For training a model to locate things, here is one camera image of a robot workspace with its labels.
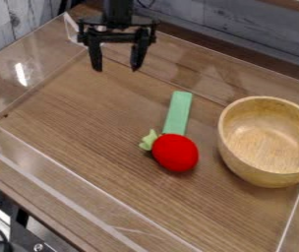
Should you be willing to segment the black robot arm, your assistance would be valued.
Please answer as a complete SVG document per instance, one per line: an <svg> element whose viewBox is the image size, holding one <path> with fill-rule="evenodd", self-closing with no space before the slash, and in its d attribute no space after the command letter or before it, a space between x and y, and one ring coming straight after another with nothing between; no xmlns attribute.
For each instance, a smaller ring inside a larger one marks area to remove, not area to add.
<svg viewBox="0 0 299 252"><path fill-rule="evenodd" d="M130 43L129 66L136 71L148 47L156 42L158 24L157 20L133 14L133 0L104 0L102 13L77 21L77 41L87 47L92 68L102 71L102 43Z"/></svg>

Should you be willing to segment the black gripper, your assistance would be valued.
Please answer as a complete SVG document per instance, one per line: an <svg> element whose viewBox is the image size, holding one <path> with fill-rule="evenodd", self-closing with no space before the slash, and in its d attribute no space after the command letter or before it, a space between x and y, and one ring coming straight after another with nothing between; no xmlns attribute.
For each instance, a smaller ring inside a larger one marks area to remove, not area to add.
<svg viewBox="0 0 299 252"><path fill-rule="evenodd" d="M109 21L104 15L77 20L77 41L89 47L92 67L102 71L101 42L132 43L129 64L136 71L142 64L148 46L156 41L158 21L133 15L125 23Z"/></svg>

